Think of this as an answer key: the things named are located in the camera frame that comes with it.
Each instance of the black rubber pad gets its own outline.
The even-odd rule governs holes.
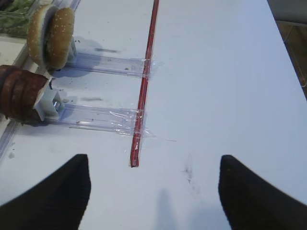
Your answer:
[[[91,192],[87,155],[78,154],[0,207],[1,230],[77,230]]]
[[[307,206],[231,155],[221,159],[219,195],[233,230],[305,230]]]

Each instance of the red rod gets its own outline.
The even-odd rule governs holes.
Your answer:
[[[152,54],[153,54],[154,30],[155,30],[155,24],[157,21],[157,15],[158,15],[159,0],[154,0],[153,4],[154,5],[153,5],[153,11],[152,11],[152,18],[150,21],[147,49],[146,49],[146,54],[145,54],[146,60],[144,63],[142,84],[141,84],[139,103],[138,103],[139,112],[137,114],[136,121],[135,121],[134,134],[133,134],[131,153],[130,153],[130,166],[132,168],[139,166],[139,154],[140,154],[140,147],[141,147],[142,127],[143,127],[145,104],[146,104],[148,78],[150,74],[150,65],[151,65],[151,59],[152,59]]]

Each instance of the plastic container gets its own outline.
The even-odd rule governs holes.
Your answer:
[[[14,0],[0,11],[0,35],[26,38],[30,18],[39,0]]]

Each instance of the white table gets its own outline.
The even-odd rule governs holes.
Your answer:
[[[144,58],[151,10],[83,0],[75,35]],[[146,127],[156,137],[143,140],[140,167],[128,166],[132,137],[24,126],[0,165],[1,204],[77,153],[92,180],[82,230],[230,229],[217,191],[223,154],[307,203],[306,100],[266,0],[161,0],[153,50]],[[63,75],[58,86],[79,104],[87,94],[105,98],[96,106],[137,106],[139,79]]]

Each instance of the food item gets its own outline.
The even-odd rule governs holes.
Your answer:
[[[46,48],[47,62],[52,68],[61,69],[67,61],[74,61],[76,57],[73,25],[74,11],[71,8],[62,8],[55,13]]]
[[[0,11],[4,10],[13,0],[0,0]]]
[[[47,83],[45,76],[15,66],[0,66],[1,113],[19,120],[40,120],[34,105]]]
[[[0,34],[25,37],[35,0],[0,0]]]
[[[27,36],[29,55],[39,66],[45,67],[45,47],[49,37],[49,25],[58,8],[43,5],[33,15]]]

